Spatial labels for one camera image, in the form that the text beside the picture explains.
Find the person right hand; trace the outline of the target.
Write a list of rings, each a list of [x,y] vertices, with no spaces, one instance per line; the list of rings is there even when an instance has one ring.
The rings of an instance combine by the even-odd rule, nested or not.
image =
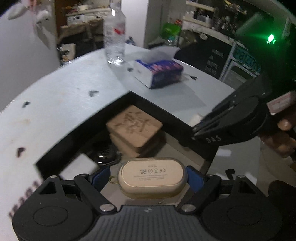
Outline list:
[[[281,157],[295,153],[295,138],[290,131],[295,128],[295,113],[289,113],[277,124],[277,128],[264,131],[259,135],[261,141]]]

